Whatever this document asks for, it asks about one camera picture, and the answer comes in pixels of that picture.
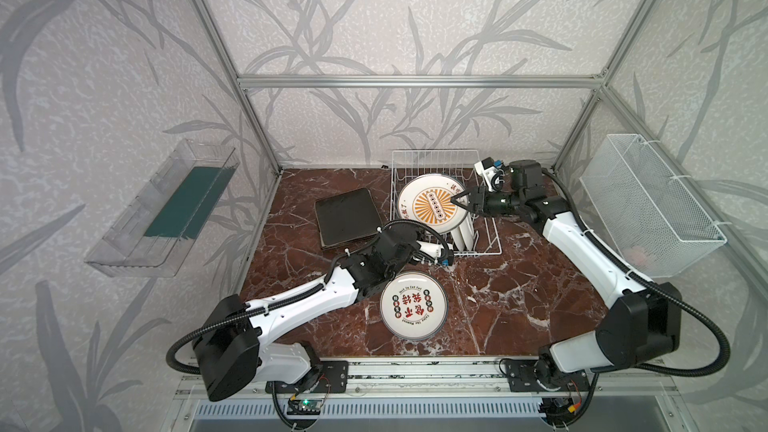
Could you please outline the white round plate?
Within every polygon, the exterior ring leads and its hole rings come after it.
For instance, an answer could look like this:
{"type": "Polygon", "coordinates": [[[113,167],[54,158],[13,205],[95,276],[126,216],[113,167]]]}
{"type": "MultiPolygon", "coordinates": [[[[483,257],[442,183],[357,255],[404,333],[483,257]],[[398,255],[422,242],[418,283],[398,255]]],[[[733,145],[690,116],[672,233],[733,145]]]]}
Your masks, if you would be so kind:
{"type": "Polygon", "coordinates": [[[469,212],[452,202],[465,191],[457,179],[444,174],[424,174],[408,182],[398,193],[395,202],[396,217],[413,220],[438,233],[457,229],[469,212]]]}
{"type": "Polygon", "coordinates": [[[445,292],[436,286],[384,291],[380,300],[384,325],[395,336],[423,341],[436,335],[448,316],[445,292]]]}
{"type": "Polygon", "coordinates": [[[467,214],[459,227],[465,251],[473,251],[475,247],[475,229],[473,222],[473,216],[467,214]]]}
{"type": "Polygon", "coordinates": [[[460,227],[457,227],[453,229],[451,232],[451,237],[453,239],[454,248],[457,251],[465,251],[467,249],[466,241],[464,239],[464,235],[462,233],[462,230],[460,227]]]}

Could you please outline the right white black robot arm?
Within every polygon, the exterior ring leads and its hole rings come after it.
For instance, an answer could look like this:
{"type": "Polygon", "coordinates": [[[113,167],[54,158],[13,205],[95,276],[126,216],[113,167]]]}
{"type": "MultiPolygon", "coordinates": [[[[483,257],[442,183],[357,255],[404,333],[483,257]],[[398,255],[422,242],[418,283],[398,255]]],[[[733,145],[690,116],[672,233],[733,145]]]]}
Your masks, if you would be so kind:
{"type": "Polygon", "coordinates": [[[516,216],[529,224],[571,261],[607,308],[594,330],[540,350],[541,375],[640,367],[678,349],[679,291],[651,281],[617,256],[586,226],[567,190],[548,194],[551,171],[533,160],[502,165],[485,159],[478,165],[492,172],[491,179],[455,194],[452,204],[473,215],[516,216]]]}

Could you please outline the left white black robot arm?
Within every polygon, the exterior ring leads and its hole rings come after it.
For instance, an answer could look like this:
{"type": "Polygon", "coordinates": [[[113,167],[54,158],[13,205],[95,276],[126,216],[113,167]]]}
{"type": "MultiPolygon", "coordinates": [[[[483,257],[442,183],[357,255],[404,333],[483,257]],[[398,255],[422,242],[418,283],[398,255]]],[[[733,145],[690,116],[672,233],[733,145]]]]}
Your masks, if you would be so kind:
{"type": "Polygon", "coordinates": [[[243,302],[221,300],[191,340],[211,402],[227,399],[251,381],[282,382],[306,390],[320,378],[322,363],[307,343],[282,344],[299,326],[377,293],[409,263],[441,263],[450,248],[423,242],[416,226],[396,224],[364,247],[336,257],[324,276],[286,292],[243,302]]]}

